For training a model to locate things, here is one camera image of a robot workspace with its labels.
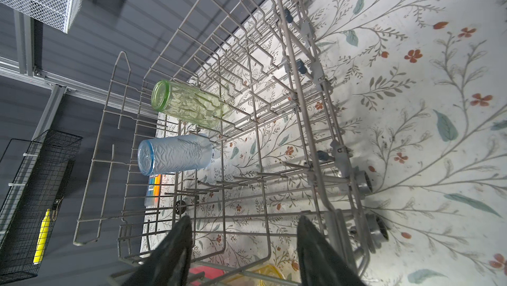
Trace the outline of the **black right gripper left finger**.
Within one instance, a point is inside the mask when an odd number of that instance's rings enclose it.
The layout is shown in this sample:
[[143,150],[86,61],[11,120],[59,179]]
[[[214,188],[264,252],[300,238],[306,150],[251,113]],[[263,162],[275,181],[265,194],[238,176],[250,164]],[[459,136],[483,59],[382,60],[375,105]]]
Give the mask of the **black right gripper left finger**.
[[124,285],[186,285],[192,249],[191,218],[183,216]]

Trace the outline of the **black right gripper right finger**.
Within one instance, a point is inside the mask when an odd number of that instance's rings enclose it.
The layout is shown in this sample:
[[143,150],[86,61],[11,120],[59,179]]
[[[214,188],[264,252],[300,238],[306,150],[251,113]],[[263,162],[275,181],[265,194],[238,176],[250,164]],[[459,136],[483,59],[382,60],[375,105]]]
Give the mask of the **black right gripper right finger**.
[[363,285],[306,217],[297,227],[297,253],[302,285]]

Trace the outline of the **blue glass tumbler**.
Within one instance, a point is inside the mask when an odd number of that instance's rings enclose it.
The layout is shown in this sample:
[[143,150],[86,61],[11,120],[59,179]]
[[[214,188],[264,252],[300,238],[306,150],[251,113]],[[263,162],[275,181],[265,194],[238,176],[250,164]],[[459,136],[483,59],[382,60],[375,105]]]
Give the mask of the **blue glass tumbler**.
[[166,175],[206,168],[213,143],[204,134],[153,138],[139,144],[137,164],[142,175]]

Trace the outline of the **green glass tumbler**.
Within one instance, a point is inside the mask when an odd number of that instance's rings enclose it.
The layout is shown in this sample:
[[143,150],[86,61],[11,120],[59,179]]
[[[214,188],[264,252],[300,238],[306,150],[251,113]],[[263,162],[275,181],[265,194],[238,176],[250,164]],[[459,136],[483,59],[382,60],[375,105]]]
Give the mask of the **green glass tumbler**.
[[154,86],[151,106],[181,121],[215,129],[231,108],[219,97],[179,82],[161,80]]

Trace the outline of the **yellow glass tumbler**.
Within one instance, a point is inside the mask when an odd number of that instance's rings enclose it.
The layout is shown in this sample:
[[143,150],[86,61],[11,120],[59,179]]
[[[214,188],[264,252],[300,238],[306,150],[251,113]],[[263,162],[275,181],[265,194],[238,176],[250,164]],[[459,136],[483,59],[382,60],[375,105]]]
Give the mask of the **yellow glass tumbler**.
[[251,270],[236,274],[228,280],[227,285],[280,285],[279,280],[285,280],[281,271],[272,264],[256,266]]

